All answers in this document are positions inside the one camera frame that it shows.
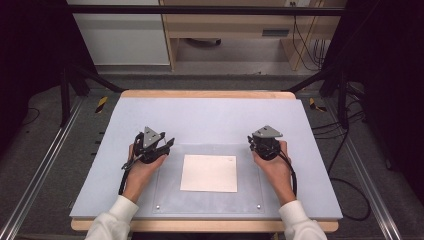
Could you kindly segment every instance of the metal rail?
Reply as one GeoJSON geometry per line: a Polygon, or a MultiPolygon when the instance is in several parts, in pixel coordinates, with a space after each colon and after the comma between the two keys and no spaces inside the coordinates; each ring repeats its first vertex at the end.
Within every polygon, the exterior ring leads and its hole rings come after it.
{"type": "Polygon", "coordinates": [[[90,14],[213,14],[213,15],[288,15],[345,16],[359,10],[345,8],[254,7],[254,6],[156,6],[156,5],[46,5],[55,11],[90,14]]]}
{"type": "MultiPolygon", "coordinates": [[[[324,99],[325,105],[328,107],[329,112],[333,119],[337,121],[336,117],[336,107],[333,101],[324,99]]],[[[380,193],[377,190],[377,187],[374,184],[374,181],[371,179],[367,169],[362,163],[361,157],[356,151],[355,145],[348,136],[346,138],[346,150],[349,155],[349,160],[352,164],[353,169],[355,170],[356,176],[358,177],[359,182],[364,190],[365,195],[370,201],[371,208],[373,210],[374,216],[377,219],[377,222],[383,232],[384,237],[387,240],[400,240],[402,239],[399,230],[397,229],[396,223],[393,221],[392,216],[389,213],[389,210],[386,207],[380,193]]]]}
{"type": "Polygon", "coordinates": [[[63,145],[72,125],[75,122],[75,119],[78,116],[80,107],[84,99],[82,97],[77,97],[76,101],[71,110],[71,116],[64,127],[61,127],[56,134],[55,139],[49,147],[46,155],[43,158],[40,166],[38,167],[34,177],[29,183],[25,193],[23,194],[21,200],[13,211],[7,223],[3,226],[0,231],[0,240],[11,240],[14,239],[16,234],[19,231],[23,221],[25,220],[26,215],[28,214],[35,198],[37,197],[38,192],[40,191],[44,180],[47,174],[50,171],[53,163],[56,160],[56,157],[60,151],[60,148],[63,145]]]}

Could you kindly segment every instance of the white cuff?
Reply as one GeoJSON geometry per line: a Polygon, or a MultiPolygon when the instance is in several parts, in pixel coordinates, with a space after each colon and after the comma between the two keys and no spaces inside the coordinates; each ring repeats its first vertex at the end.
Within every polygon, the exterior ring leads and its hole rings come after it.
{"type": "Polygon", "coordinates": [[[286,228],[289,228],[296,223],[309,220],[306,216],[305,210],[302,207],[302,203],[299,200],[295,200],[284,204],[278,212],[280,213],[281,219],[284,222],[286,228]]]}
{"type": "Polygon", "coordinates": [[[120,195],[118,196],[115,204],[113,204],[112,208],[109,210],[109,213],[115,216],[119,221],[130,224],[131,219],[134,217],[137,210],[138,206],[136,204],[120,195]]]}

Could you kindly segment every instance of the wire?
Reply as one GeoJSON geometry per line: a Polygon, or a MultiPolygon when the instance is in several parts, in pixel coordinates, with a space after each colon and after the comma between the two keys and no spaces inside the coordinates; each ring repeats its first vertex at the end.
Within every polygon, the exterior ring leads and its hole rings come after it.
{"type": "Polygon", "coordinates": [[[337,137],[340,137],[340,136],[343,136],[343,135],[345,135],[345,133],[341,133],[341,134],[339,134],[339,135],[336,135],[336,136],[332,136],[332,137],[316,137],[315,139],[324,139],[324,140],[327,140],[327,139],[334,139],[334,138],[337,138],[337,137]]]}
{"type": "Polygon", "coordinates": [[[317,129],[321,129],[321,128],[331,127],[331,126],[333,126],[333,125],[340,125],[340,123],[339,123],[339,122],[334,122],[334,123],[330,123],[330,124],[323,125],[323,126],[312,127],[311,129],[312,129],[312,130],[317,130],[317,129]]]}
{"type": "MultiPolygon", "coordinates": [[[[358,101],[350,102],[350,103],[348,104],[348,107],[349,107],[349,106],[351,106],[351,105],[352,105],[352,104],[354,104],[354,103],[357,103],[357,102],[358,102],[358,101]]],[[[352,122],[352,123],[354,123],[354,122],[356,122],[356,121],[358,121],[358,120],[362,119],[362,118],[363,118],[363,115],[364,115],[364,112],[363,112],[363,111],[358,111],[358,112],[356,112],[356,113],[352,114],[351,116],[349,116],[349,117],[348,117],[348,119],[353,119],[353,118],[355,118],[355,117],[359,116],[360,118],[357,118],[357,119],[354,119],[354,120],[353,120],[353,122],[352,122]]],[[[345,143],[345,141],[346,141],[346,139],[347,139],[348,134],[349,134],[349,127],[346,129],[346,131],[345,131],[344,133],[342,133],[342,134],[340,134],[340,135],[337,135],[337,136],[333,136],[333,137],[331,137],[331,138],[335,138],[335,137],[343,136],[343,139],[342,139],[342,141],[341,141],[341,143],[340,143],[339,147],[337,148],[336,153],[334,154],[334,156],[333,156],[333,158],[332,158],[332,160],[331,160],[331,162],[330,162],[330,165],[329,165],[328,170],[327,170],[328,176],[330,176],[331,170],[333,169],[334,163],[336,162],[336,159],[337,159],[337,157],[338,157],[338,155],[339,155],[339,153],[340,153],[340,151],[341,151],[341,149],[342,149],[342,147],[343,147],[343,145],[344,145],[344,143],[345,143]]],[[[346,181],[346,180],[340,179],[340,178],[330,177],[330,180],[331,180],[331,181],[336,181],[336,182],[342,182],[342,183],[344,183],[344,184],[346,184],[346,185],[350,186],[350,187],[351,187],[351,188],[353,188],[355,191],[357,191],[357,192],[358,192],[358,193],[359,193],[359,194],[360,194],[360,195],[364,198],[364,200],[365,200],[365,202],[366,202],[367,212],[365,213],[365,215],[364,215],[364,216],[362,216],[362,217],[353,217],[353,216],[350,216],[350,215],[346,214],[346,213],[345,213],[345,212],[343,212],[343,211],[342,211],[342,215],[343,215],[344,217],[346,217],[346,218],[350,219],[350,220],[353,220],[353,221],[364,221],[364,220],[366,220],[366,219],[370,216],[370,214],[371,214],[371,205],[370,205],[370,202],[369,202],[368,198],[367,198],[367,197],[365,196],[365,194],[361,191],[361,189],[359,189],[358,187],[356,187],[356,186],[355,186],[355,185],[353,185],[352,183],[350,183],[350,182],[348,182],[348,181],[346,181]]]]}
{"type": "Polygon", "coordinates": [[[121,184],[119,185],[119,190],[118,190],[119,195],[122,195],[122,193],[124,192],[124,188],[125,188],[125,185],[127,183],[128,174],[130,173],[132,165],[135,162],[135,160],[134,160],[135,157],[136,157],[135,156],[135,149],[136,149],[136,145],[137,145],[138,136],[139,135],[137,135],[134,139],[134,143],[133,143],[133,146],[132,146],[131,158],[128,159],[127,163],[124,164],[124,166],[122,166],[122,168],[121,168],[121,169],[125,169],[125,171],[124,171],[124,174],[122,175],[121,184]]]}
{"type": "Polygon", "coordinates": [[[26,123],[22,123],[22,126],[28,125],[32,122],[34,122],[39,116],[40,116],[40,110],[38,110],[37,108],[28,108],[28,110],[35,110],[37,112],[37,116],[35,116],[31,121],[26,122],[26,123]]]}
{"type": "Polygon", "coordinates": [[[330,177],[331,181],[336,181],[336,182],[342,182],[345,183],[346,185],[350,186],[351,188],[355,189],[359,194],[361,194],[361,196],[364,198],[366,205],[367,205],[367,212],[365,213],[365,215],[363,217],[352,217],[350,215],[347,215],[346,213],[344,213],[342,211],[342,215],[350,220],[353,221],[364,221],[366,220],[370,215],[371,215],[371,205],[370,205],[370,201],[368,200],[368,198],[365,196],[365,194],[361,191],[361,189],[359,189],[358,187],[356,187],[355,185],[353,185],[352,183],[340,179],[340,178],[334,178],[334,177],[330,177]]]}
{"type": "Polygon", "coordinates": [[[340,125],[339,125],[339,126],[337,126],[337,127],[335,127],[335,128],[333,128],[333,129],[331,129],[331,130],[325,131],[325,132],[314,133],[314,135],[315,135],[315,136],[317,136],[317,135],[327,134],[327,133],[330,133],[330,132],[336,131],[336,130],[337,130],[337,129],[339,129],[339,128],[340,128],[340,125]]]}
{"type": "MultiPolygon", "coordinates": [[[[291,3],[290,4],[290,6],[292,6],[292,7],[296,7],[296,3],[291,3]]],[[[293,22],[293,32],[292,32],[292,42],[293,42],[293,47],[294,47],[294,49],[295,49],[295,51],[297,52],[297,54],[299,55],[299,58],[300,58],[300,60],[302,61],[302,64],[303,64],[303,66],[306,68],[306,69],[308,69],[308,70],[310,70],[310,71],[319,71],[319,70],[321,70],[321,67],[322,67],[322,61],[323,61],[323,56],[324,56],[324,48],[325,48],[325,45],[323,46],[323,44],[321,44],[321,51],[320,51],[320,57],[318,58],[319,60],[317,61],[316,59],[315,59],[315,54],[316,54],[316,52],[314,53],[314,57],[312,57],[312,55],[311,55],[311,53],[309,52],[309,49],[308,49],[308,46],[307,46],[307,44],[306,44],[306,41],[303,39],[303,37],[302,37],[302,34],[300,33],[300,31],[299,31],[299,28],[298,28],[298,26],[297,26],[297,19],[296,19],[296,15],[293,15],[293,20],[294,20],[294,22],[293,22]],[[303,46],[305,47],[305,49],[306,49],[306,52],[308,53],[308,55],[309,55],[309,58],[312,60],[312,63],[316,66],[316,67],[318,67],[318,69],[311,69],[311,68],[309,68],[309,67],[307,67],[306,66],[306,64],[305,64],[305,62],[304,62],[304,60],[303,60],[303,57],[302,57],[302,55],[299,53],[299,51],[297,50],[297,47],[296,47],[296,44],[295,44],[295,42],[294,42],[294,34],[295,34],[295,32],[297,31],[297,34],[299,35],[299,37],[300,37],[300,39],[301,39],[301,41],[302,41],[302,43],[303,43],[303,46]]],[[[309,27],[309,30],[308,30],[308,34],[307,34],[307,36],[309,36],[309,34],[311,33],[311,31],[312,31],[312,24],[311,24],[311,26],[309,27]]]]}
{"type": "Polygon", "coordinates": [[[296,196],[297,195],[297,177],[296,177],[296,173],[294,172],[294,169],[290,163],[289,158],[286,156],[286,154],[283,151],[280,151],[280,153],[278,154],[278,156],[280,156],[284,162],[287,163],[287,166],[289,166],[290,171],[291,171],[291,177],[292,177],[292,183],[293,183],[293,193],[296,196]]]}
{"type": "Polygon", "coordinates": [[[347,83],[347,93],[348,93],[348,96],[351,97],[352,99],[356,98],[355,100],[362,100],[365,96],[364,93],[352,87],[349,83],[347,83]]]}
{"type": "Polygon", "coordinates": [[[314,44],[314,50],[313,50],[313,55],[314,55],[314,60],[317,61],[318,57],[317,57],[317,48],[318,48],[318,40],[315,40],[315,44],[314,44]]]}

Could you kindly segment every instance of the hand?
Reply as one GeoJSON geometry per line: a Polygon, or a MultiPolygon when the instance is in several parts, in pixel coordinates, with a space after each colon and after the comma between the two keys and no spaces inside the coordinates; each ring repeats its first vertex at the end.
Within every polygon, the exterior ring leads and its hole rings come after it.
{"type": "MultiPolygon", "coordinates": [[[[133,144],[130,145],[129,157],[132,157],[133,144]]],[[[124,192],[122,196],[131,200],[133,203],[137,203],[138,198],[140,197],[143,189],[149,183],[150,177],[158,169],[162,163],[165,161],[168,155],[162,155],[156,161],[145,164],[141,161],[136,161],[131,167],[130,173],[127,177],[127,182],[125,184],[124,192]]]]}
{"type": "MultiPolygon", "coordinates": [[[[281,150],[288,157],[287,142],[280,141],[280,146],[281,150]]],[[[252,155],[255,163],[267,176],[269,183],[277,194],[281,206],[296,200],[296,196],[294,195],[291,187],[291,173],[287,163],[280,156],[277,156],[270,161],[266,161],[263,160],[255,151],[252,151],[252,155]]]]}

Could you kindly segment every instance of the dark floor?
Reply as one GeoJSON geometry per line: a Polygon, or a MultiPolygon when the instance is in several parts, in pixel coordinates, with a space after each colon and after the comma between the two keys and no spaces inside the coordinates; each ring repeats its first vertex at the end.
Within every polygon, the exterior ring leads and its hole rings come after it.
{"type": "MultiPolygon", "coordinates": [[[[244,66],[245,69],[241,69],[243,65],[238,62],[240,59],[242,58],[234,57],[234,64],[238,66],[238,72],[235,73],[220,72],[221,74],[217,74],[218,72],[215,70],[215,72],[208,72],[205,75],[190,75],[190,59],[188,56],[181,56],[180,66],[185,67],[180,68],[180,74],[156,72],[153,75],[115,74],[105,75],[105,77],[121,87],[131,89],[281,90],[302,81],[308,74],[311,74],[307,72],[281,76],[271,73],[254,74],[258,72],[258,69],[248,71],[247,69],[252,68],[250,64],[244,66]]],[[[277,58],[276,61],[284,63],[285,60],[277,58]]],[[[205,64],[209,65],[209,68],[214,66],[211,65],[212,60],[205,62],[207,62],[205,64]]],[[[273,60],[266,59],[262,62],[261,60],[252,60],[249,62],[265,66],[273,60]]],[[[75,232],[71,229],[69,213],[72,202],[78,196],[94,160],[99,141],[103,136],[102,132],[106,130],[114,105],[119,98],[119,94],[100,88],[96,84],[92,86],[93,89],[89,96],[83,97],[81,111],[19,229],[18,236],[21,239],[25,239],[24,237],[31,239],[28,236],[32,239],[67,239],[66,237],[72,239],[72,237],[82,238],[85,235],[83,232],[75,232]],[[108,101],[101,113],[95,113],[98,101],[102,96],[108,96],[108,101]]],[[[299,92],[297,97],[304,102],[311,127],[334,122],[330,112],[311,109],[309,98],[314,97],[317,106],[320,107],[329,107],[326,103],[334,103],[334,99],[330,98],[323,101],[314,91],[314,88],[299,92]]],[[[36,110],[30,109],[28,111],[28,116],[24,120],[24,123],[28,124],[21,127],[12,144],[0,159],[0,226],[3,226],[12,214],[59,130],[61,120],[59,88],[55,87],[37,94],[31,99],[29,107],[38,109],[39,116],[37,117],[36,110]]],[[[361,106],[353,103],[349,109],[349,114],[352,115],[361,111],[361,106]]],[[[409,188],[403,175],[386,169],[385,158],[366,122],[363,122],[360,118],[356,119],[357,121],[354,121],[355,119],[352,119],[350,125],[349,138],[354,143],[361,160],[377,186],[401,234],[401,238],[424,239],[423,206],[409,188]]],[[[342,137],[332,136],[339,134],[339,130],[335,130],[317,135],[317,137],[326,138],[317,139],[317,144],[327,167],[342,139],[342,137]]],[[[344,148],[336,159],[330,176],[346,180],[361,188],[344,148]]],[[[333,186],[345,214],[353,217],[364,216],[367,205],[358,192],[345,183],[337,181],[333,182],[333,186]]],[[[390,239],[383,235],[373,213],[364,221],[354,221],[345,217],[339,223],[339,229],[328,234],[329,239],[390,239]]]]}

